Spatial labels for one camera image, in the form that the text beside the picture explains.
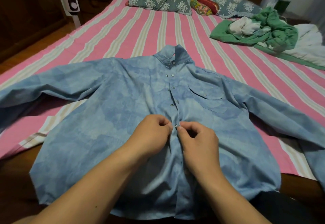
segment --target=pillowcase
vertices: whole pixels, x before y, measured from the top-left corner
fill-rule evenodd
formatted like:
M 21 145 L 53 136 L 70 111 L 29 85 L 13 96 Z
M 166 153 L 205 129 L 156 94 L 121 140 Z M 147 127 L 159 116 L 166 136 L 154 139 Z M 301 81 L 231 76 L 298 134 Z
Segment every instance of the pillowcase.
M 212 0 L 219 5 L 218 16 L 230 17 L 252 17 L 260 13 L 262 8 L 248 0 Z
M 129 6 L 192 15 L 190 0 L 129 0 Z
M 191 0 L 190 4 L 191 8 L 194 9 L 201 16 L 213 15 L 212 10 L 208 6 L 201 4 L 197 0 Z
M 219 5 L 217 3 L 215 3 L 214 1 L 211 1 L 211 0 L 198 0 L 198 1 L 201 4 L 208 6 L 214 15 L 216 15 L 218 13 Z

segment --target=hand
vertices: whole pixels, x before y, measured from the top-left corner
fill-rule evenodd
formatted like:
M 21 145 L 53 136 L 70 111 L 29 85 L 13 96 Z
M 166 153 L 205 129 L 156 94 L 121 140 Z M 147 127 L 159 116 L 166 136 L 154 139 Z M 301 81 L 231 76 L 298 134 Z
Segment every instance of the hand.
M 147 115 L 126 144 L 132 145 L 141 159 L 147 159 L 161 151 L 172 131 L 172 123 L 163 115 Z
M 200 181 L 201 177 L 222 174 L 219 162 L 219 139 L 215 132 L 198 122 L 180 122 L 178 136 L 183 146 L 184 160 L 191 173 Z M 187 132 L 197 133 L 191 138 Z

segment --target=white cloth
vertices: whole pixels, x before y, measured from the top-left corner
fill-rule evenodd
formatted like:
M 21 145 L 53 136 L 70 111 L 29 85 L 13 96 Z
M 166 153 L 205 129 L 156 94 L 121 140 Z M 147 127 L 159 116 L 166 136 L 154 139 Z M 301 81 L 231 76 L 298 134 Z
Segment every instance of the white cloth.
M 253 22 L 246 16 L 229 25 L 229 31 L 237 36 L 251 36 L 259 29 L 261 29 L 261 22 Z
M 325 46 L 322 45 L 322 34 L 317 26 L 300 24 L 294 27 L 298 29 L 298 41 L 294 49 L 284 53 L 325 67 Z

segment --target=denim shirt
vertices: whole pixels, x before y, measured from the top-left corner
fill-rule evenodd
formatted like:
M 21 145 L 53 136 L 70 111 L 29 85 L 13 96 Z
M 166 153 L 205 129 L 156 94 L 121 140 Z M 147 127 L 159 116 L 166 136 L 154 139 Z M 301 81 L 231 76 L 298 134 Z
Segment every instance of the denim shirt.
M 300 139 L 312 172 L 325 184 L 325 129 L 319 123 L 265 93 L 196 67 L 180 45 L 167 45 L 153 56 L 58 66 L 22 80 L 0 91 L 0 129 L 42 93 L 73 101 L 91 96 L 49 132 L 30 170 L 41 204 L 55 201 L 123 145 L 148 114 L 164 115 L 177 126 L 198 121 L 212 128 L 222 171 L 248 200 L 281 185 L 278 164 L 249 112 Z M 112 214 L 194 219 L 207 215 L 207 206 L 173 129 L 162 151 L 132 177 Z

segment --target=red pillow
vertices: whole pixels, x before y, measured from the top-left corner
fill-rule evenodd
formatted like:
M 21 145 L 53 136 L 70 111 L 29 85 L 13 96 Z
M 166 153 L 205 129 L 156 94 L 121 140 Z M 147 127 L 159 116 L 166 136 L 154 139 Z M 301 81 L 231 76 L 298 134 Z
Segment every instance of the red pillow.
M 197 1 L 208 6 L 212 10 L 212 13 L 214 15 L 216 15 L 218 13 L 219 5 L 217 3 L 215 3 L 214 1 L 211 1 L 211 0 L 197 0 Z

